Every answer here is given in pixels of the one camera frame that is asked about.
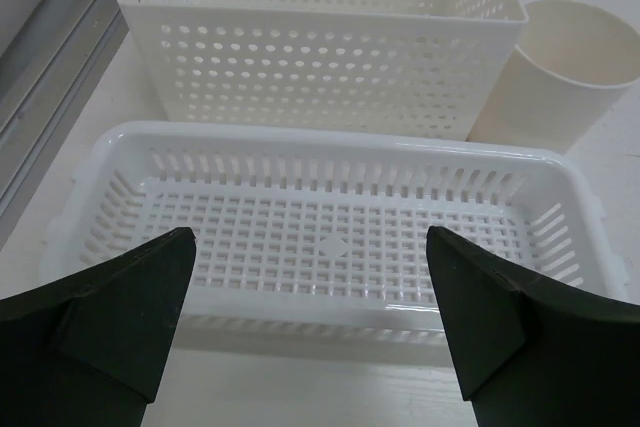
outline white tabletop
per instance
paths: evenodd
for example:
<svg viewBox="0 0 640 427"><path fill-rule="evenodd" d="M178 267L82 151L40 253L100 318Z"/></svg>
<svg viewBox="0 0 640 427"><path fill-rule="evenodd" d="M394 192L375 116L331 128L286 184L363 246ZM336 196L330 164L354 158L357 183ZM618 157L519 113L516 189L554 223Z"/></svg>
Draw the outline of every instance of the white tabletop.
<svg viewBox="0 0 640 427"><path fill-rule="evenodd" d="M581 0L640 30L637 0ZM603 202L614 250L640 280L640 86L632 89L577 144L569 157ZM0 252L0 298L37 286L40 242L58 215L78 161L109 128L165 118L128 36ZM640 296L632 282L631 295ZM176 344L181 344L181 331ZM336 362L174 348L160 393L144 425L473 426L451 368Z"/></svg>

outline rectangular basket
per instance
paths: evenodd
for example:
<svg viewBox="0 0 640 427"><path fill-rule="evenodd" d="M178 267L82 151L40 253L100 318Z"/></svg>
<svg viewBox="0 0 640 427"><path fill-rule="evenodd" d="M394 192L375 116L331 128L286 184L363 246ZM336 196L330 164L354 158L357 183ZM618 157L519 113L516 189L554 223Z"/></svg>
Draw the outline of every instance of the rectangular basket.
<svg viewBox="0 0 640 427"><path fill-rule="evenodd" d="M170 120L464 140L518 0L118 0Z"/></svg>
<svg viewBox="0 0 640 427"><path fill-rule="evenodd" d="M555 154L340 132L136 122L80 166L48 229L49 282L177 226L197 237L184 312L441 329L430 225L623 299L598 199Z"/></svg>

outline cream-colored cup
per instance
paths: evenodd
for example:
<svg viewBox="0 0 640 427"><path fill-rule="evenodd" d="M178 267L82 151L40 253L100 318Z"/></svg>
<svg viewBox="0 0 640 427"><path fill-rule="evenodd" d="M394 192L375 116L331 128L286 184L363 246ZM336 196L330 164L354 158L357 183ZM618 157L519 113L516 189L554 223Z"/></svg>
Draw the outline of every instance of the cream-colored cup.
<svg viewBox="0 0 640 427"><path fill-rule="evenodd" d="M581 2L526 8L529 24L468 140L564 153L640 78L640 34Z"/></svg>

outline white plastic basket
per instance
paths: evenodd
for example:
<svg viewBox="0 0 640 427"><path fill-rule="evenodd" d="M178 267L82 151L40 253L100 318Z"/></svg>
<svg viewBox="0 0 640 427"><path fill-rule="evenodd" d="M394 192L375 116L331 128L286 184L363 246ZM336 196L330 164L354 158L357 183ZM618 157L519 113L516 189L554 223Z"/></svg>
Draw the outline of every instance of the white plastic basket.
<svg viewBox="0 0 640 427"><path fill-rule="evenodd" d="M518 0L118 0L170 120L464 140Z"/></svg>
<svg viewBox="0 0 640 427"><path fill-rule="evenodd" d="M298 129L136 122L96 144L40 266L50 282L187 225L184 312L441 329L429 225L567 284L625 298L598 199L555 154Z"/></svg>

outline diamond-shaped center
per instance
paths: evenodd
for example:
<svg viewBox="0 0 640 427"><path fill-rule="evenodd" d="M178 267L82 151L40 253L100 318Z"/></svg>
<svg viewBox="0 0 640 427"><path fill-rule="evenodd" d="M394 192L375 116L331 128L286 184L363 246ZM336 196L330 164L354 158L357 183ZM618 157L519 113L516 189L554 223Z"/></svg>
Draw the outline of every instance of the diamond-shaped center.
<svg viewBox="0 0 640 427"><path fill-rule="evenodd" d="M331 259L342 257L348 250L349 245L337 234L325 237L318 244L318 251Z"/></svg>

